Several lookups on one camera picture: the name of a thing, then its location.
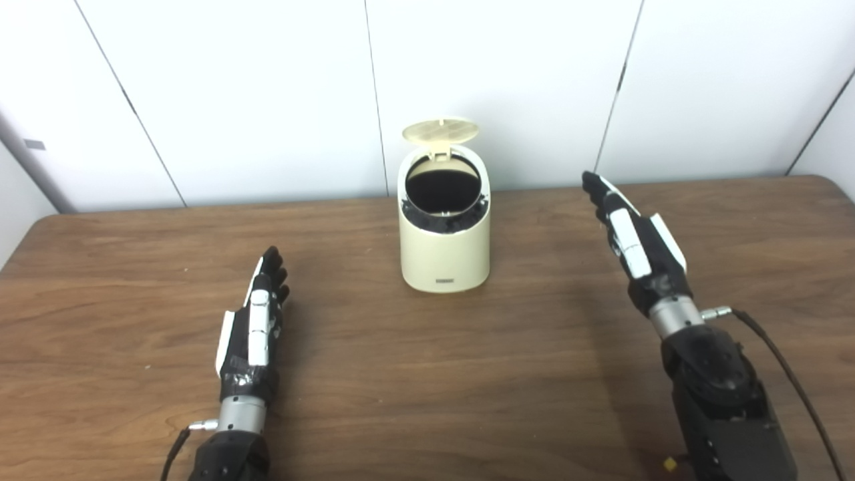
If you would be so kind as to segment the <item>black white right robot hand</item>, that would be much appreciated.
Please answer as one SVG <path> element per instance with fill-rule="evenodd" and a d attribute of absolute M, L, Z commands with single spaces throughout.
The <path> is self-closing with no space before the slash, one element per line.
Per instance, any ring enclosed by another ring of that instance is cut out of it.
<path fill-rule="evenodd" d="M 687 262 L 659 214 L 639 213 L 605 177 L 581 174 L 583 190 L 596 208 L 596 219 L 607 228 L 610 248 L 629 278 L 628 294 L 645 316 L 663 299 L 693 297 Z"/>

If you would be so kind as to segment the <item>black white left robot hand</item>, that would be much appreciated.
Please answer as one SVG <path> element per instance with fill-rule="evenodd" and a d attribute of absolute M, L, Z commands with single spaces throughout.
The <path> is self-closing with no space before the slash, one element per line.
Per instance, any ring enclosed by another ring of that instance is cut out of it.
<path fill-rule="evenodd" d="M 242 307 L 224 313 L 216 352 L 222 402 L 251 396 L 269 404 L 277 395 L 281 376 L 276 353 L 290 295 L 287 276 L 280 251 L 269 247 L 254 268 Z"/>

